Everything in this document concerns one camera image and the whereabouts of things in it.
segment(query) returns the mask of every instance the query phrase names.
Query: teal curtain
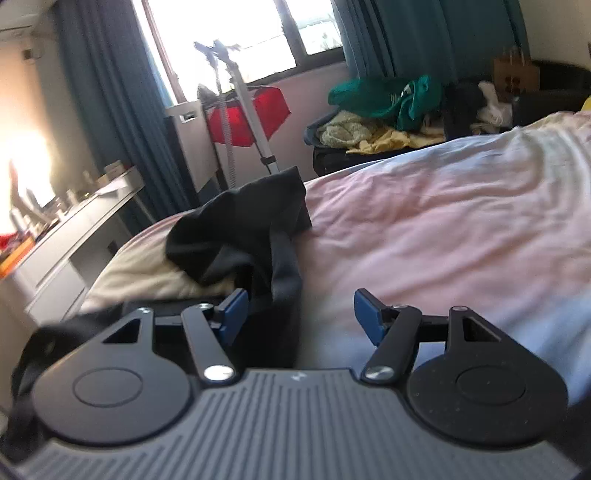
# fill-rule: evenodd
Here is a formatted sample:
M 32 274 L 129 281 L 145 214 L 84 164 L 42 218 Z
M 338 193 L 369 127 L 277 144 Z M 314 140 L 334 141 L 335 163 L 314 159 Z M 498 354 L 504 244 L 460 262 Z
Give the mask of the teal curtain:
M 165 92 L 131 0 L 59 0 L 54 17 L 61 61 L 99 170 L 115 160 L 136 166 L 145 182 L 139 195 L 157 219 L 190 209 L 165 130 Z M 124 221 L 137 232 L 147 220 L 133 208 Z
M 491 75 L 504 48 L 529 55 L 519 0 L 332 0 L 352 77 Z

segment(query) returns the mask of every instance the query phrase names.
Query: green cloth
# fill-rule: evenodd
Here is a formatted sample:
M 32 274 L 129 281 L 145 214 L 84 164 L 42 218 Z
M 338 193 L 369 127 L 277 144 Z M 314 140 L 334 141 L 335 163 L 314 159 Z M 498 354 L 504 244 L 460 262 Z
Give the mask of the green cloth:
M 417 80 L 348 80 L 329 92 L 329 104 L 364 118 L 380 118 L 401 132 L 418 130 L 423 116 L 439 109 L 443 86 L 430 76 Z

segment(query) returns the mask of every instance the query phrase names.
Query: bright light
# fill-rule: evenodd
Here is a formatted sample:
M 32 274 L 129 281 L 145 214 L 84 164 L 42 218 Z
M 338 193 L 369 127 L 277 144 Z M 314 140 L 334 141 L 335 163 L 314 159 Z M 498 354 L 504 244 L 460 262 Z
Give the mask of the bright light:
M 35 194 L 41 206 L 46 205 L 55 193 L 49 181 L 51 157 L 45 138 L 37 132 L 23 132 L 11 138 L 5 148 L 18 172 L 18 193 L 26 198 L 26 190 Z

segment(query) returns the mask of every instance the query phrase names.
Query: white wall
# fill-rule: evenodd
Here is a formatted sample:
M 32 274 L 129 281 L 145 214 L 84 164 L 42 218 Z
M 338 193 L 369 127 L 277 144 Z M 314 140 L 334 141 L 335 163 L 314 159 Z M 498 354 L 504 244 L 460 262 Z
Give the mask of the white wall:
M 55 27 L 49 14 L 41 17 L 32 39 L 34 53 L 39 57 L 35 68 L 43 105 L 56 142 L 58 160 L 52 175 L 54 189 L 62 196 L 69 188 L 84 188 L 85 170 L 93 178 L 99 175 L 61 65 Z
M 296 165 L 302 180 L 316 178 L 312 167 L 312 147 L 306 145 L 302 138 L 304 128 L 334 109 L 327 103 L 328 92 L 348 78 L 346 65 L 337 63 L 273 84 L 281 89 L 291 111 L 291 115 L 269 141 L 279 168 Z M 217 150 L 222 164 L 225 165 L 226 147 L 217 145 Z M 254 145 L 249 148 L 234 147 L 234 158 L 238 185 L 267 175 L 267 169 L 262 165 Z
M 0 233 L 14 231 L 8 219 L 8 160 L 12 139 L 37 132 L 51 141 L 35 65 L 22 59 L 26 41 L 0 42 Z
M 531 56 L 591 68 L 591 0 L 520 0 Z

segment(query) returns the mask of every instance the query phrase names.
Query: bed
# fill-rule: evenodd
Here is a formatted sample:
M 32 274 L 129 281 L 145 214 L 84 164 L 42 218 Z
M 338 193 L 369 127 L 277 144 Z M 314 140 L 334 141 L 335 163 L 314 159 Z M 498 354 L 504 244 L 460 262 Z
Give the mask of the bed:
M 306 188 L 313 227 L 296 240 L 299 368 L 365 364 L 374 347 L 352 301 L 363 287 L 425 314 L 468 305 L 552 364 L 572 403 L 589 389 L 591 112 L 352 167 Z M 231 292 L 231 278 L 204 288 L 164 257 L 181 215 L 125 245 L 83 309 Z M 442 349 L 421 346 L 418 362 Z

